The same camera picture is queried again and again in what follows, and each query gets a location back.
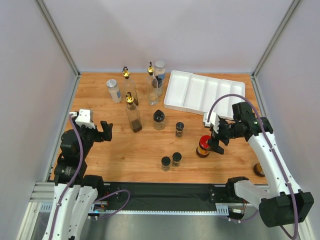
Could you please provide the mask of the red lid sauce jar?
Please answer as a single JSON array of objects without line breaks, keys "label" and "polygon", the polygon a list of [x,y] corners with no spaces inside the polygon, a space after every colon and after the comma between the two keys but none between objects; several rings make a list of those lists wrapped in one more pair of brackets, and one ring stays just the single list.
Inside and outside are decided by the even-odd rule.
[{"label": "red lid sauce jar", "polygon": [[265,177],[265,173],[260,163],[256,163],[253,166],[253,171],[258,177],[261,177],[261,178]]},{"label": "red lid sauce jar", "polygon": [[198,142],[198,147],[196,148],[196,154],[200,157],[200,158],[206,158],[209,154],[209,144],[208,144],[208,140],[211,139],[210,135],[203,135],[199,142]]}]

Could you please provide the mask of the oil bottle dark sauce front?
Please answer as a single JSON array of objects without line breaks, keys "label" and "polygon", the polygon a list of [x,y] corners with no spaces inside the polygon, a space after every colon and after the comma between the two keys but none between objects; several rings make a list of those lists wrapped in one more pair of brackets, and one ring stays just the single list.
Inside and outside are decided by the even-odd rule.
[{"label": "oil bottle dark sauce front", "polygon": [[129,125],[134,133],[142,130],[141,116],[138,106],[135,104],[135,98],[132,96],[131,92],[127,92],[125,96],[126,101],[126,114],[128,117]]}]

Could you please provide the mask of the oil bottle dark sauce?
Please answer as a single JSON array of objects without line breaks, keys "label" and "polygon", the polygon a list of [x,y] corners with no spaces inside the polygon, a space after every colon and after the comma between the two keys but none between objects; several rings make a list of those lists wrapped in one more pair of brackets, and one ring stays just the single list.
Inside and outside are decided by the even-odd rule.
[{"label": "oil bottle dark sauce", "polygon": [[135,104],[135,98],[132,96],[131,92],[127,92],[125,96],[126,101],[126,114],[128,117],[129,125],[134,133],[142,130],[141,116],[138,106]]},{"label": "oil bottle dark sauce", "polygon": [[134,98],[134,103],[138,106],[139,100],[137,95],[137,89],[135,82],[130,77],[129,69],[124,66],[122,70],[122,75],[124,77],[124,93],[127,94],[128,92],[131,93],[131,96]]}]

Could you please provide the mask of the silver lid jar white beads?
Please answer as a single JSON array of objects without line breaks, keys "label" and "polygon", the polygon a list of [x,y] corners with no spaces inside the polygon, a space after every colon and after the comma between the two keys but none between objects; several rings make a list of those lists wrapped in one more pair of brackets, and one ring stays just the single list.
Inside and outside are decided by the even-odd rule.
[{"label": "silver lid jar white beads", "polygon": [[120,103],[122,96],[117,81],[115,79],[109,79],[106,82],[106,86],[112,101],[116,104]]}]

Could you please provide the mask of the oil bottle dark sauce back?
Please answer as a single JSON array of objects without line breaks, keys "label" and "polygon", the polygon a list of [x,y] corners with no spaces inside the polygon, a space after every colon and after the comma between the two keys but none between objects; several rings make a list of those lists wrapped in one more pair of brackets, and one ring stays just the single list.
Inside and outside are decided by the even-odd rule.
[{"label": "oil bottle dark sauce back", "polygon": [[135,82],[130,77],[129,69],[124,66],[122,70],[122,75],[124,77],[124,93],[127,94],[128,92],[131,93],[131,96],[134,98],[134,103],[138,106],[139,100],[137,95],[137,89]]}]

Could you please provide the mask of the clear oil bottle gold spout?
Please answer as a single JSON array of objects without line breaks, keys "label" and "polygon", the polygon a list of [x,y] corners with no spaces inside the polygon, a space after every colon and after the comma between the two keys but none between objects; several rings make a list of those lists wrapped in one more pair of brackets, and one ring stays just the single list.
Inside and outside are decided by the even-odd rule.
[{"label": "clear oil bottle gold spout", "polygon": [[147,72],[148,72],[148,77],[146,79],[147,100],[149,105],[154,106],[159,103],[158,80],[154,75],[155,69],[151,61],[149,62],[149,67],[147,69]]}]

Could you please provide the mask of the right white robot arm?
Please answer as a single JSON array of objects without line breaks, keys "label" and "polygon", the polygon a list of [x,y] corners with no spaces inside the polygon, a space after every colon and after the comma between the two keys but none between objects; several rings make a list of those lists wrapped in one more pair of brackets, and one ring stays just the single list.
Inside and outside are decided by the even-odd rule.
[{"label": "right white robot arm", "polygon": [[231,122],[213,111],[204,114],[204,126],[211,132],[208,149],[222,155],[224,149],[220,143],[228,145],[231,139],[244,138],[258,158],[268,191],[254,185],[247,177],[233,177],[226,184],[227,200],[236,203],[243,199],[252,204],[269,228],[304,222],[314,198],[310,192],[302,191],[292,177],[268,119],[259,117],[248,102],[233,104],[232,111]]}]

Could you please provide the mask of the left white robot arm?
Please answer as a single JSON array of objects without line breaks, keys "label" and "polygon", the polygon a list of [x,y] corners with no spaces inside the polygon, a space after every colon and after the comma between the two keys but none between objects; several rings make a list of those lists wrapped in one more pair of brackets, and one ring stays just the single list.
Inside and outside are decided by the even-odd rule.
[{"label": "left white robot arm", "polygon": [[89,210],[104,197],[104,181],[98,175],[86,175],[85,159],[94,143],[112,140],[113,124],[101,121],[102,131],[77,125],[61,136],[54,169],[53,202],[44,240],[78,240]]}]

